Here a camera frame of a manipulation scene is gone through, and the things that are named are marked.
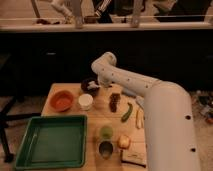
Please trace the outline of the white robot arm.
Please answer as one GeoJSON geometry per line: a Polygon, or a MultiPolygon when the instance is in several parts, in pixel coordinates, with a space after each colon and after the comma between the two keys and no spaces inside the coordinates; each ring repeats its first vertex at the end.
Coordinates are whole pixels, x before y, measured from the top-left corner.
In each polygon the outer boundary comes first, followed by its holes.
{"type": "Polygon", "coordinates": [[[116,83],[136,95],[144,111],[148,171],[201,171],[190,95],[176,83],[144,76],[116,66],[111,52],[91,68],[98,82],[116,83]]]}

